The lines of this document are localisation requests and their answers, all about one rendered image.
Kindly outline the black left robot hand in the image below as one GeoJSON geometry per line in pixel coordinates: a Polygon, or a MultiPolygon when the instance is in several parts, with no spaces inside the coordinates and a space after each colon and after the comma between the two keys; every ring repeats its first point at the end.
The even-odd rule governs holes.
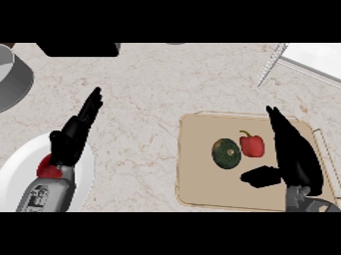
{"type": "Polygon", "coordinates": [[[80,113],[69,118],[63,128],[50,133],[50,163],[53,165],[74,166],[77,164],[102,105],[102,88],[96,87],[86,99],[80,113]]]}

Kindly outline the beige tray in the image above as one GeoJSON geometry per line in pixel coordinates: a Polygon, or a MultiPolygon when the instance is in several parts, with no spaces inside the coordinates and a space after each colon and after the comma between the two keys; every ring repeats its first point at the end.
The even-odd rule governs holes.
{"type": "MultiPolygon", "coordinates": [[[[319,196],[337,206],[338,195],[332,188],[315,131],[307,123],[290,121],[301,136],[307,139],[322,167],[324,187],[319,196]]],[[[214,115],[188,115],[180,120],[179,162],[177,162],[177,199],[193,206],[223,207],[233,209],[257,209],[285,211],[285,182],[253,187],[241,180],[241,175],[260,166],[278,166],[273,130],[269,118],[239,118],[214,115]],[[222,169],[211,158],[213,144],[229,138],[239,150],[241,130],[259,135],[264,141],[264,156],[248,157],[241,152],[241,162],[233,169],[222,169]]]]}

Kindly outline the black appliance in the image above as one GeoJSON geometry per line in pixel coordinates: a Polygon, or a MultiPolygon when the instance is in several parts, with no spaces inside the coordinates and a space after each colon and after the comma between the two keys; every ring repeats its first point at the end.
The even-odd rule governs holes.
{"type": "Polygon", "coordinates": [[[50,57],[117,57],[120,43],[38,43],[38,47],[50,57]]]}

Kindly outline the red bell pepper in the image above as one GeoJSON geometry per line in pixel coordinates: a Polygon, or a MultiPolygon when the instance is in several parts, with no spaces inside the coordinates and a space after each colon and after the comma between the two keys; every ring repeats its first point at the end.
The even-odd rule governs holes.
{"type": "Polygon", "coordinates": [[[244,136],[239,138],[242,154],[248,157],[264,156],[264,141],[259,135],[251,135],[247,130],[241,130],[244,136]]]}

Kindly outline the white round plate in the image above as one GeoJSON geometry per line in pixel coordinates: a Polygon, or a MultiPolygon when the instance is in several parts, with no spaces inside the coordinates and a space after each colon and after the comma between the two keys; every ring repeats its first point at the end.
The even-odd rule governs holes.
{"type": "MultiPolygon", "coordinates": [[[[50,154],[49,133],[32,138],[15,151],[0,169],[0,212],[13,212],[18,208],[25,189],[37,178],[37,168],[50,154]]],[[[80,211],[87,201],[94,181],[94,155],[90,145],[75,166],[77,190],[71,202],[71,211],[80,211]]]]}

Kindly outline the grey metal pot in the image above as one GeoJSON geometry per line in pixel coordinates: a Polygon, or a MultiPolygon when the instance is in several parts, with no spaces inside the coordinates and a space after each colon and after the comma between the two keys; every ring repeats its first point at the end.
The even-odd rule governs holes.
{"type": "Polygon", "coordinates": [[[0,44],[0,113],[20,102],[29,93],[32,84],[32,69],[10,47],[0,44]]]}

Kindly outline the red round fruit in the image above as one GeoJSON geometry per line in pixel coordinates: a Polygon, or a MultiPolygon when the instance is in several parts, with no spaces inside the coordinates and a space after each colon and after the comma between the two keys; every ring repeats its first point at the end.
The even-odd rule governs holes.
{"type": "Polygon", "coordinates": [[[60,178],[63,173],[62,169],[50,163],[52,155],[47,155],[40,164],[37,169],[37,176],[40,178],[60,178]]]}

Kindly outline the dark green squash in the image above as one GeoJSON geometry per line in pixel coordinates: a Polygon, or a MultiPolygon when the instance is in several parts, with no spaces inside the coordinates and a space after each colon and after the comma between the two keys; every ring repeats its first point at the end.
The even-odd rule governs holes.
{"type": "Polygon", "coordinates": [[[211,158],[222,169],[233,169],[241,162],[241,150],[235,141],[222,138],[211,148],[211,158]]]}

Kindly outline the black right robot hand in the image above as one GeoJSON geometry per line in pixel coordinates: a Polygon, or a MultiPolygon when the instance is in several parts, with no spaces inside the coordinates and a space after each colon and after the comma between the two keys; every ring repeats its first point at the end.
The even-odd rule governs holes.
{"type": "Polygon", "coordinates": [[[313,147],[278,107],[266,107],[266,111],[273,130],[278,166],[263,165],[254,168],[241,175],[241,180],[256,188],[281,182],[287,186],[307,186],[309,196],[319,196],[324,174],[313,147]]]}

